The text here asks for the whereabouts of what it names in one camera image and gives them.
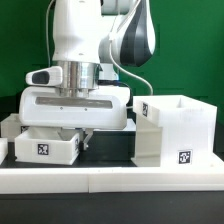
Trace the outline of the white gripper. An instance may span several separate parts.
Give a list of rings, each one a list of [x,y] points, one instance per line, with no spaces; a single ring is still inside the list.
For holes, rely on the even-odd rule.
[[[59,62],[63,81],[57,86],[28,85],[20,99],[19,118],[27,126],[85,129],[83,150],[93,129],[122,129],[127,123],[130,90],[111,80],[101,85],[100,66]],[[66,140],[62,130],[57,131]]]

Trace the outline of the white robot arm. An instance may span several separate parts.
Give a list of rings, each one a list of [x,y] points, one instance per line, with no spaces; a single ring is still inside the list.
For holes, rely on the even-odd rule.
[[[149,0],[56,0],[53,66],[26,75],[19,117],[28,126],[122,129],[129,90],[110,73],[155,49]]]

